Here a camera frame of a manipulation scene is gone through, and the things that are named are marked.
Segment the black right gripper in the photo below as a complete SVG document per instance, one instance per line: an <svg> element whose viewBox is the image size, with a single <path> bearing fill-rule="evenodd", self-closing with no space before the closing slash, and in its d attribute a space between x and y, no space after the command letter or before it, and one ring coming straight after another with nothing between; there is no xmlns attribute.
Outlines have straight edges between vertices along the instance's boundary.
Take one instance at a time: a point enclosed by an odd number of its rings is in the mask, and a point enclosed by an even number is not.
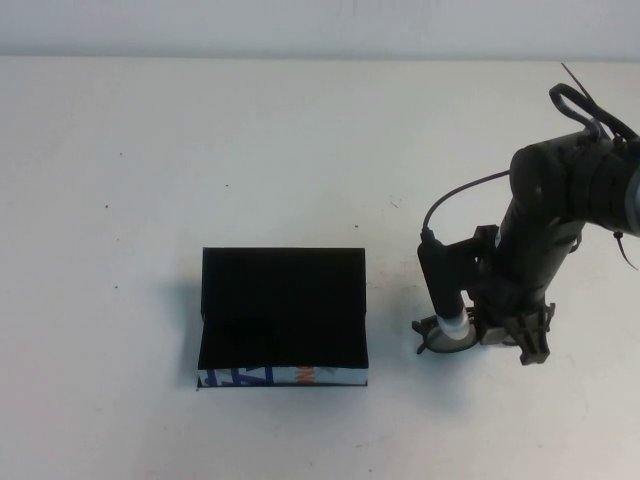
<svg viewBox="0 0 640 480"><path fill-rule="evenodd" d="M519 345L523 366L547 360L554 304L546 303L546 290L582 230L579 220L510 202L480 261L483 283L469 291L480 345Z"/></svg>

